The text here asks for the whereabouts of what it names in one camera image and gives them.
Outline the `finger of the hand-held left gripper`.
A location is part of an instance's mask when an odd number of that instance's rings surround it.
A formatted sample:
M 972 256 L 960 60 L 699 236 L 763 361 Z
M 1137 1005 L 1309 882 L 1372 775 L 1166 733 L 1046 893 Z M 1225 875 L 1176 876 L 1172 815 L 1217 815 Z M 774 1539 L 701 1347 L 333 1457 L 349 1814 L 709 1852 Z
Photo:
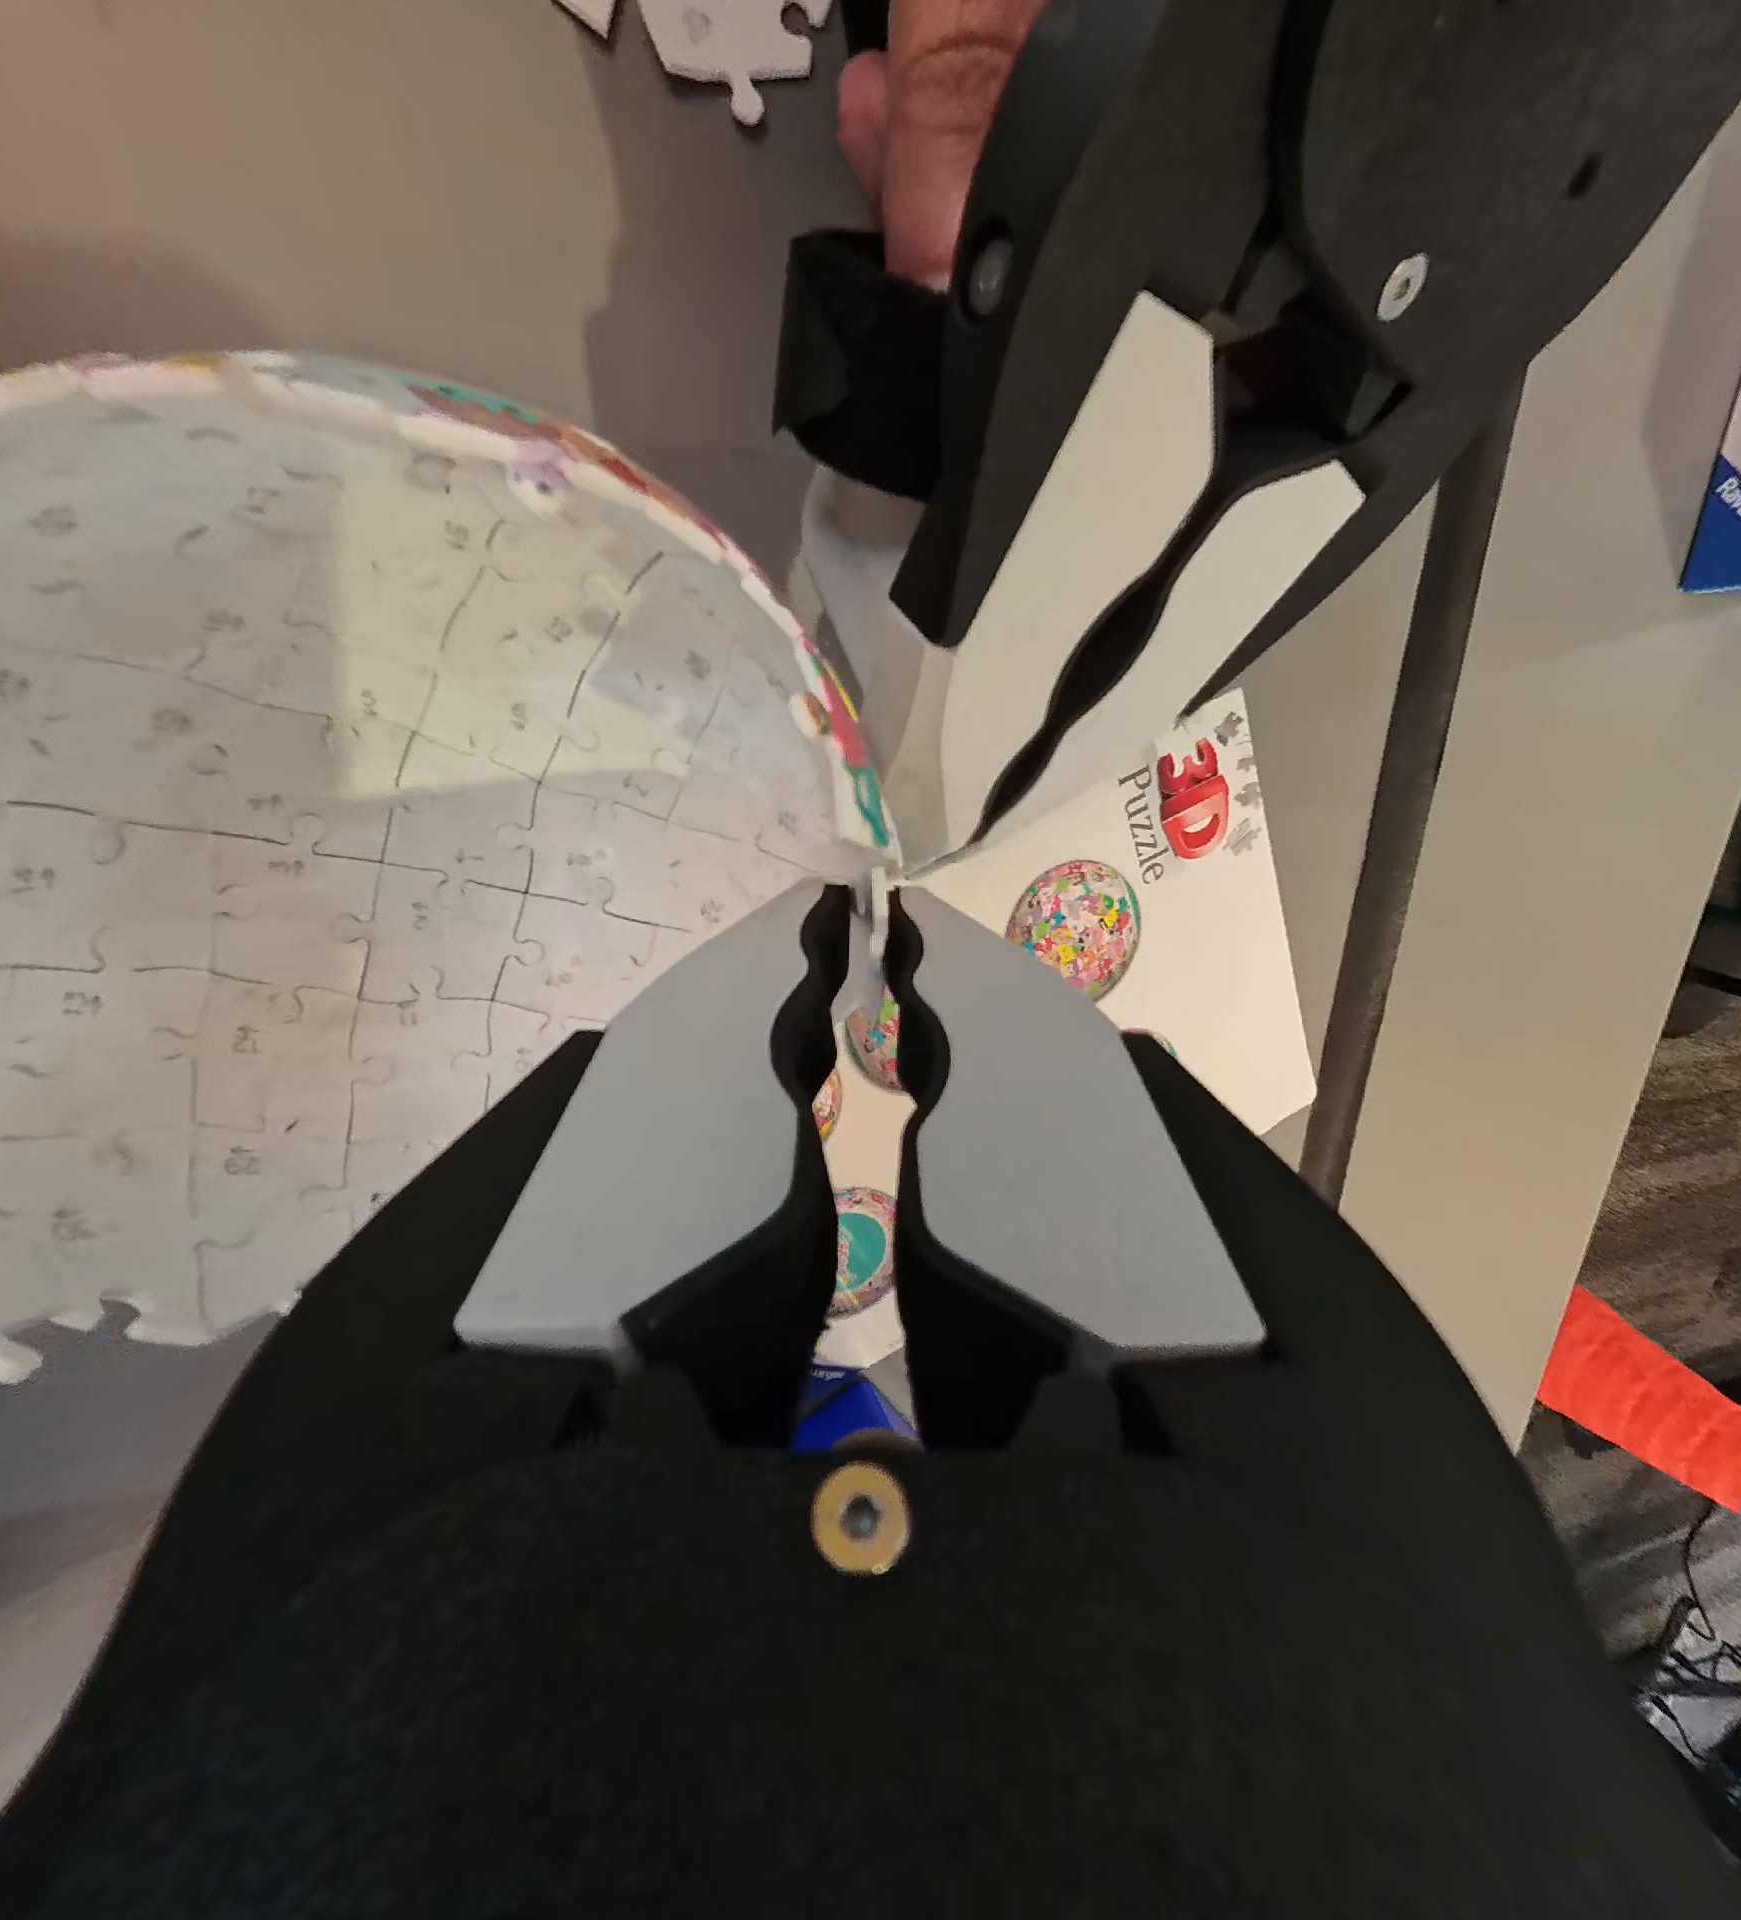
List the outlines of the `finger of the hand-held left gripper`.
M 965 842 L 1028 825 L 1125 769 L 1206 691 L 1360 513 L 1338 462 L 1163 534 L 1134 491 L 1038 506 L 965 636 Z
M 1135 296 L 964 641 L 925 641 L 895 607 L 893 576 L 869 599 L 867 737 L 902 876 L 985 834 L 1098 619 L 1191 516 L 1216 466 L 1214 356 L 1200 324 Z

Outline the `white curved puzzle dome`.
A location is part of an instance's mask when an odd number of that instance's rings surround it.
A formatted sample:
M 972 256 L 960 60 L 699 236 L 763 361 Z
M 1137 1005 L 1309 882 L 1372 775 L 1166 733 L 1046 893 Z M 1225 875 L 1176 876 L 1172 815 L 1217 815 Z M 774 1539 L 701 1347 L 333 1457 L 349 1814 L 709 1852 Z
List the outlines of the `white curved puzzle dome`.
M 892 859 L 835 671 L 613 443 L 273 352 L 0 375 L 0 1380 L 285 1310 L 576 1032 Z

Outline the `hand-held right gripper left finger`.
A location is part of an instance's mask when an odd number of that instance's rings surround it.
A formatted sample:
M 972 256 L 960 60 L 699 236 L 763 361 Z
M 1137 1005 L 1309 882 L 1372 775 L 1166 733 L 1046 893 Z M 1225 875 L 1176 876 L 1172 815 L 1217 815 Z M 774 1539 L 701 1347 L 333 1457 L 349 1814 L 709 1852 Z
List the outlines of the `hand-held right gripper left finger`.
M 667 1369 L 721 1440 L 786 1448 L 835 1296 L 815 1101 L 853 898 L 801 880 L 605 1030 L 458 1309 L 478 1350 Z

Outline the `person's left hand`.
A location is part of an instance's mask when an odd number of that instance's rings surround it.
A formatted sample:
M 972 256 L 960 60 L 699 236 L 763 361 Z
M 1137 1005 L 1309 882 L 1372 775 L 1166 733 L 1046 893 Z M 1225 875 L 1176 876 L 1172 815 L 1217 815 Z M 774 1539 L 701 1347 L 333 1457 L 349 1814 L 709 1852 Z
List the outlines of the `person's left hand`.
M 980 154 L 1041 2 L 893 2 L 883 48 L 853 54 L 837 138 L 892 276 L 950 288 Z

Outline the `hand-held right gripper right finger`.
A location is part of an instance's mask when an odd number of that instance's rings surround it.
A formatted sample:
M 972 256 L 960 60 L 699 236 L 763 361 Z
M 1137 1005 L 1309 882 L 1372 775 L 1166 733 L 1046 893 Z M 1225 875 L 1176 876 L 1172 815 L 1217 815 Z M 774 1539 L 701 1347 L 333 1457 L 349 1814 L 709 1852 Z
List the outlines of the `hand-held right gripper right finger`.
M 895 1278 L 923 1447 L 1001 1453 L 1049 1380 L 1265 1354 L 1266 1323 L 1121 1034 L 935 893 L 886 975 L 914 1113 Z

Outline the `tall orange traffic cone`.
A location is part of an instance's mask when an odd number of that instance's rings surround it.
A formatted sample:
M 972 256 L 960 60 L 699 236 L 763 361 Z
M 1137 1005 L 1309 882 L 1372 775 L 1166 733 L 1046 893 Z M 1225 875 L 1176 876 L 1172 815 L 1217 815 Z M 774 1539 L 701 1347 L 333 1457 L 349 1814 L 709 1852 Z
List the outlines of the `tall orange traffic cone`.
M 1741 1518 L 1741 1404 L 1574 1286 L 1537 1404 Z

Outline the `puzzle instruction leaflet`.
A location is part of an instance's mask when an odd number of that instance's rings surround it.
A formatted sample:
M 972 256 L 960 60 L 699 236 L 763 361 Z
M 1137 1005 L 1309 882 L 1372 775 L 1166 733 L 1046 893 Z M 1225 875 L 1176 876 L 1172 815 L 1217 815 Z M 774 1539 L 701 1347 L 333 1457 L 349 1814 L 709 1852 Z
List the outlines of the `puzzle instruction leaflet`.
M 1240 687 L 1116 780 L 932 876 L 954 908 L 1185 1064 L 1256 1135 L 1316 1091 L 1266 801 Z M 835 1185 L 837 1278 L 792 1444 L 917 1436 L 895 1295 L 895 1200 L 914 1103 L 897 1016 L 853 1014 L 815 1103 Z

